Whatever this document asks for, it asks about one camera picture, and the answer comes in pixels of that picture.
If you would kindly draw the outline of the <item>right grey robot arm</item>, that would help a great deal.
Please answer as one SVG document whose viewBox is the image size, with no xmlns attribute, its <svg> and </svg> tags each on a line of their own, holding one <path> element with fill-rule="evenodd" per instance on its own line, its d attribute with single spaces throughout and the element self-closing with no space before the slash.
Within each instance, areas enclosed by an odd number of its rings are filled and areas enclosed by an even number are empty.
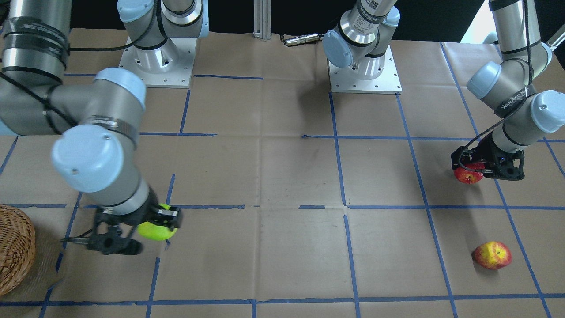
<svg viewBox="0 0 565 318">
<path fill-rule="evenodd" d="M 1 134 L 59 135 L 51 151 L 58 173 L 97 205 L 91 230 L 65 241 L 104 255 L 137 255 L 143 223 L 174 233 L 178 207 L 158 203 L 132 157 L 147 87 L 122 68 L 101 70 L 89 85 L 64 85 L 70 0 L 12 0 L 4 20 Z"/>
</svg>

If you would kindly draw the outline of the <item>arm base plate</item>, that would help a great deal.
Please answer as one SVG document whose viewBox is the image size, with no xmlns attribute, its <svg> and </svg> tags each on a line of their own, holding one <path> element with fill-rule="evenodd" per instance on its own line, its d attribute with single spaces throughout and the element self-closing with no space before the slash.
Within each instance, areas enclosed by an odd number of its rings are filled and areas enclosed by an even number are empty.
<svg viewBox="0 0 565 318">
<path fill-rule="evenodd" d="M 328 62 L 328 73 L 331 91 L 334 93 L 403 92 L 390 46 L 383 56 L 374 59 L 363 57 L 357 64 L 349 67 L 339 68 Z"/>
<path fill-rule="evenodd" d="M 119 67 L 136 74 L 148 88 L 188 89 L 196 57 L 197 38 L 170 38 L 160 48 L 124 50 Z"/>
</svg>

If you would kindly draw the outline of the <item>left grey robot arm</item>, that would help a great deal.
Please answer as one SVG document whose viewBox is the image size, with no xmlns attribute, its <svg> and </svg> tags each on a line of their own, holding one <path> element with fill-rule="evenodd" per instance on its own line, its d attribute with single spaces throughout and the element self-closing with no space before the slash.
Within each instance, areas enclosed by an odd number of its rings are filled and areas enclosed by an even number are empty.
<svg viewBox="0 0 565 318">
<path fill-rule="evenodd" d="M 382 73 L 384 55 L 398 26 L 393 0 L 359 0 L 323 35 L 326 57 L 358 80 Z M 488 62 L 470 78 L 468 90 L 490 107 L 500 121 L 476 136 L 478 145 L 458 147 L 452 169 L 462 176 L 507 181 L 524 179 L 524 150 L 564 125 L 564 94 L 537 92 L 534 79 L 551 60 L 541 41 L 532 0 L 491 0 L 501 63 Z"/>
</svg>

